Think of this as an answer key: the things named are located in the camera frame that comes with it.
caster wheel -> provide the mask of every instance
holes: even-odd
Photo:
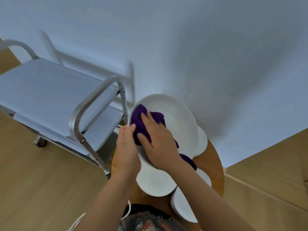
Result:
[[[40,138],[39,141],[35,145],[37,147],[45,147],[47,145],[47,140]]]

person's left hand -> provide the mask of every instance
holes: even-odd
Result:
[[[122,126],[119,131],[116,145],[119,155],[118,170],[132,173],[133,176],[137,177],[137,174],[141,170],[141,162],[133,139],[133,132],[135,129],[135,124],[132,124],[130,127],[127,127],[127,125]]]

person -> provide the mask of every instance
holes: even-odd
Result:
[[[254,230],[181,159],[171,132],[163,124],[157,124],[150,112],[147,115],[142,113],[141,119],[152,141],[150,143],[144,135],[137,134],[148,158],[155,167],[167,172],[176,182],[202,230]],[[143,212],[131,212],[121,221],[132,194],[133,182],[141,169],[133,140],[135,129],[135,124],[121,127],[117,140],[117,171],[74,231],[186,230],[175,219],[152,206],[145,206],[149,211],[141,208]]]

forearm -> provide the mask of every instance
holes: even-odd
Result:
[[[114,231],[118,229],[124,209],[131,194],[136,175],[116,171],[87,211],[75,231]]]
[[[186,162],[168,172],[179,186],[202,230],[253,230]]]

black fabric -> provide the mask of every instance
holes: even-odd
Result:
[[[129,206],[127,205],[123,216],[124,217],[129,210]],[[156,217],[162,217],[164,220],[168,220],[171,218],[167,213],[151,206],[151,205],[143,205],[143,204],[132,204],[131,212],[129,213],[130,215],[141,213],[141,212],[149,212],[150,214],[156,216]]]

